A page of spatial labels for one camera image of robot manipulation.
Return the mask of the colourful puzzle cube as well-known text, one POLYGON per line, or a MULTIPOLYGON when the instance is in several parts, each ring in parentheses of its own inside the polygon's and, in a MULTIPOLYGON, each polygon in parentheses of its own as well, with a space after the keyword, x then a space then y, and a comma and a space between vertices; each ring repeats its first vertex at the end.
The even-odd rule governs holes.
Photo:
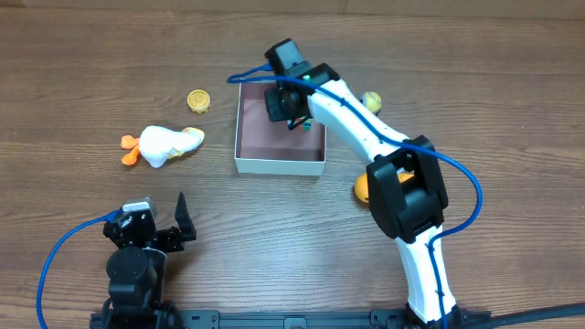
POLYGON ((313 119, 309 117, 298 118, 294 121, 295 128, 301 131, 310 131, 312 128, 313 119))

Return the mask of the yellow ball with grey stripes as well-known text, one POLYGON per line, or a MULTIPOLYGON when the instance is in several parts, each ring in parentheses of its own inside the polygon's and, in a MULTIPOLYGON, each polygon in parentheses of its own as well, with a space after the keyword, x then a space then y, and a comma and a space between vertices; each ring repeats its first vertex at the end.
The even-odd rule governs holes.
POLYGON ((373 114, 378 115, 382 109, 381 97, 374 91, 366 91, 362 94, 360 101, 373 114))

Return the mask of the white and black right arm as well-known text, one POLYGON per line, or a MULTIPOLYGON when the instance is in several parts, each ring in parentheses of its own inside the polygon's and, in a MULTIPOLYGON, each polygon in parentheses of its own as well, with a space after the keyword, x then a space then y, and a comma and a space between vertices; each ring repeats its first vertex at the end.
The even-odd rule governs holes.
POLYGON ((421 327, 446 328, 456 308, 441 251, 446 188, 432 143, 383 123, 329 66, 270 64, 276 88, 266 97, 272 121, 310 116, 337 133, 367 167, 369 209, 394 239, 408 283, 408 309, 421 327))

